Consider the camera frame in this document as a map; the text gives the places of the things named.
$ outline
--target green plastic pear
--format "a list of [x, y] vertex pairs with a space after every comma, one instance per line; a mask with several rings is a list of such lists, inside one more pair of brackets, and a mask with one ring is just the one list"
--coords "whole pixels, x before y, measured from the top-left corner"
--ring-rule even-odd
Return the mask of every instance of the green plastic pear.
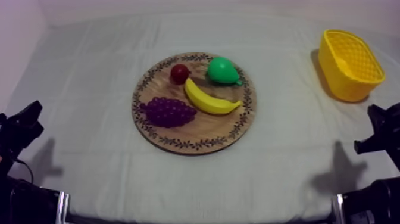
[[218, 57], [211, 60], [208, 66], [208, 77], [213, 81], [221, 84], [237, 84], [241, 85], [239, 74], [226, 58]]

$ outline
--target basket rim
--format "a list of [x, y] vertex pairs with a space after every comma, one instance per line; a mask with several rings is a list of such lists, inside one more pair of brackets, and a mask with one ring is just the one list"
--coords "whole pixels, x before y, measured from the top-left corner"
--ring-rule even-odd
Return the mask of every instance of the basket rim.
[[[361, 45], [367, 51], [368, 56], [370, 56], [370, 58], [372, 59], [372, 62], [374, 64], [374, 66], [377, 68], [379, 74], [381, 75], [381, 78], [380, 79], [376, 79], [376, 80], [367, 80], [367, 79], [359, 78], [357, 76], [349, 76], [349, 75], [347, 75], [342, 70], [342, 68], [340, 66], [338, 66], [338, 62], [336, 61], [337, 55], [336, 55], [336, 53], [334, 51], [334, 47], [332, 46], [332, 44], [329, 41], [329, 37], [328, 37], [329, 33], [340, 33], [340, 34], [343, 34], [343, 35], [347, 35], [347, 36], [351, 37], [352, 39], [354, 39], [355, 41], [358, 41], [359, 43], [361, 43]], [[324, 39], [326, 40], [326, 42], [328, 44], [330, 52], [333, 54], [333, 58], [335, 59], [335, 63], [337, 65], [337, 67], [339, 68], [339, 70], [346, 77], [348, 77], [350, 79], [353, 79], [353, 80], [355, 80], [357, 82], [367, 83], [367, 84], [380, 84], [385, 80], [386, 77], [385, 77], [385, 73], [384, 73], [382, 67], [380, 66], [380, 64], [379, 64], [378, 60], [376, 59], [375, 55], [372, 53], [370, 47], [367, 45], [367, 43], [361, 37], [359, 37], [359, 36], [357, 36], [357, 35], [355, 35], [355, 34], [353, 34], [351, 32], [348, 32], [346, 30], [339, 30], [339, 29], [327, 29], [327, 30], [324, 31], [323, 37], [324, 37]]]

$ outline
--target yellow banana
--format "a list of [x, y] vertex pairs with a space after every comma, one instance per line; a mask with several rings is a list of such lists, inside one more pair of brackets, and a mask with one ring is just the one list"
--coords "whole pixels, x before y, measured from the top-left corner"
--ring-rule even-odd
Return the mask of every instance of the yellow banana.
[[210, 114], [227, 114], [242, 104], [241, 101], [232, 103], [206, 94], [197, 87], [191, 78], [185, 81], [185, 92], [195, 106]]

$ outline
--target white cloth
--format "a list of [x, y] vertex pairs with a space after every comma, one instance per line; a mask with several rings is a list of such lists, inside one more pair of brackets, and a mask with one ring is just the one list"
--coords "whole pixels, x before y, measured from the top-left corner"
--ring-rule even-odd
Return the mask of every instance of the white cloth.
[[[329, 28], [364, 38], [386, 72], [362, 103], [335, 101], [321, 87], [311, 58]], [[352, 142], [373, 133], [369, 105], [400, 102], [399, 46], [399, 39], [378, 33], [258, 14], [149, 14], [72, 24], [43, 39], [7, 114], [36, 99], [43, 104], [45, 131], [20, 158], [31, 164], [36, 184], [70, 193], [72, 211], [81, 214], [162, 223], [325, 216], [330, 195], [398, 174], [384, 151], [356, 155]], [[255, 120], [220, 152], [170, 154], [134, 126], [138, 80], [183, 52], [227, 57], [254, 82]], [[28, 177], [24, 167], [12, 174]]]

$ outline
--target plastic basket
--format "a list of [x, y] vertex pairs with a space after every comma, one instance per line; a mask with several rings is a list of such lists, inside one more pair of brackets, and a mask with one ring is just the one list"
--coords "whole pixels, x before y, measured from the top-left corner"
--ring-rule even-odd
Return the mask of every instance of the plastic basket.
[[325, 30], [318, 60], [332, 94], [357, 102], [385, 79], [385, 74], [368, 45], [343, 30]]

